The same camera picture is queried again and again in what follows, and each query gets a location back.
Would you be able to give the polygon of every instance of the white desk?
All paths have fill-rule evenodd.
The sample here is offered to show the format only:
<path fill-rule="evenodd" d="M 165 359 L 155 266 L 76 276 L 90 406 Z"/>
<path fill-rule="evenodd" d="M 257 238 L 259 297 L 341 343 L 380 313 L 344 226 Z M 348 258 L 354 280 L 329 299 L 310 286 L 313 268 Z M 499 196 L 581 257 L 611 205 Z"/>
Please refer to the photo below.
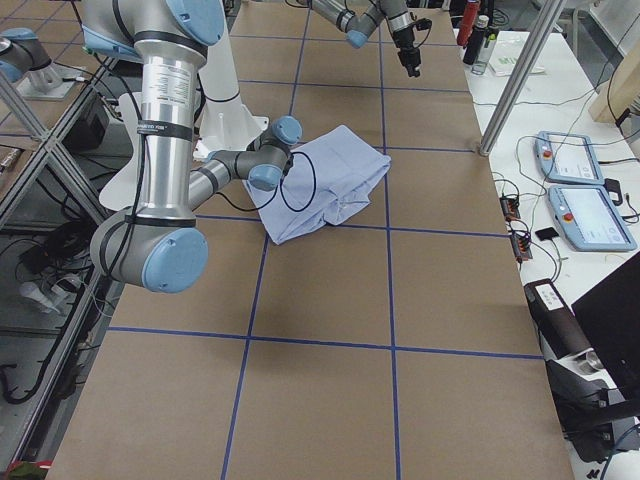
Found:
<path fill-rule="evenodd" d="M 501 32 L 501 39 L 523 38 L 526 32 Z M 519 102 L 548 102 L 561 103 L 579 97 L 589 92 L 592 87 L 582 71 L 578 61 L 573 56 L 569 46 L 560 34 L 552 34 L 540 55 L 539 63 L 546 71 L 544 74 L 532 75 L 518 99 Z M 480 128 L 484 131 L 493 113 L 491 105 L 498 102 L 508 77 L 497 77 L 491 67 L 484 75 L 478 76 L 466 68 L 469 89 L 473 95 L 475 110 Z M 505 178 L 513 181 L 520 188 L 521 193 L 541 192 L 541 188 L 524 178 L 518 171 L 516 161 L 516 144 L 518 139 L 526 135 L 536 135 L 541 130 L 571 132 L 589 135 L 594 143 L 607 143 L 621 140 L 623 137 L 618 130 L 609 124 L 594 122 L 588 112 L 589 105 L 596 98 L 596 94 L 588 94 L 562 106 L 552 105 L 516 105 L 509 120 L 502 131 L 495 148 L 491 152 L 491 168 Z M 522 171 L 542 182 L 543 175 L 537 168 L 533 155 L 533 139 L 525 139 L 520 144 L 519 154 Z M 599 160 L 617 160 L 633 157 L 631 149 L 625 141 L 612 145 L 594 147 Z M 603 166 L 605 177 L 620 181 L 622 192 L 629 193 L 631 204 L 640 207 L 640 165 L 637 163 L 623 163 L 614 166 Z M 497 183 L 498 192 L 502 191 L 502 183 Z M 505 192 L 513 193 L 513 187 L 505 185 Z M 626 204 L 620 207 L 623 214 L 627 212 Z M 525 196 L 521 198 L 520 213 L 522 219 L 531 231 L 554 226 L 551 210 L 546 198 Z M 640 240 L 640 225 L 633 225 L 630 231 L 636 241 Z M 555 239 L 560 255 L 567 259 L 562 263 L 562 273 L 555 282 L 556 287 L 568 304 L 573 303 L 601 279 L 616 269 L 618 265 L 629 259 L 636 252 L 628 253 L 580 253 L 574 251 L 563 239 Z M 554 257 L 555 250 L 549 242 L 542 242 Z M 550 278 L 553 274 L 551 259 L 536 247 L 532 247 L 533 260 L 524 262 L 520 272 L 523 285 L 534 280 Z M 602 469 L 596 463 L 585 464 L 577 455 L 572 455 L 572 464 L 576 479 L 583 479 L 593 468 Z M 640 474 L 640 452 L 630 452 L 616 456 L 607 472 L 606 480 L 634 480 Z"/>

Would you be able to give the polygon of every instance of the computer monitor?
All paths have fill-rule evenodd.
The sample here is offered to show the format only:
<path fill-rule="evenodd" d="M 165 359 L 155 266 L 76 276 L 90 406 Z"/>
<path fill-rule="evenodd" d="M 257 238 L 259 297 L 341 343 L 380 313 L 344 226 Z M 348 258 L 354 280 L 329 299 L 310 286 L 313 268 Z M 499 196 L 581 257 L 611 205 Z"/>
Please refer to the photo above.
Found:
<path fill-rule="evenodd" d="M 622 395 L 639 400 L 640 253 L 585 293 L 572 308 Z"/>

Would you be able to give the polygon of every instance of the white cloth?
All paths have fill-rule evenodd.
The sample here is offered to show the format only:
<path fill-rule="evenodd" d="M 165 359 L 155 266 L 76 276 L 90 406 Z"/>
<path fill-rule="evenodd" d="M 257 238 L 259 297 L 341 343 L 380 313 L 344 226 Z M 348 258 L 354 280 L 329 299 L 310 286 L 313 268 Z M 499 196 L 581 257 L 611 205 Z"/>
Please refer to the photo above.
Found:
<path fill-rule="evenodd" d="M 271 240 L 280 245 L 311 233 L 325 224 L 339 225 L 369 205 L 369 193 L 391 166 L 391 158 L 369 146 L 344 125 L 294 150 L 306 153 L 316 170 L 316 194 L 307 209 L 296 213 L 283 202 L 280 192 L 260 218 Z M 267 202 L 272 192 L 252 188 L 245 182 L 256 206 Z M 302 208 L 311 197 L 313 176 L 302 155 L 285 177 L 283 193 L 289 205 Z"/>

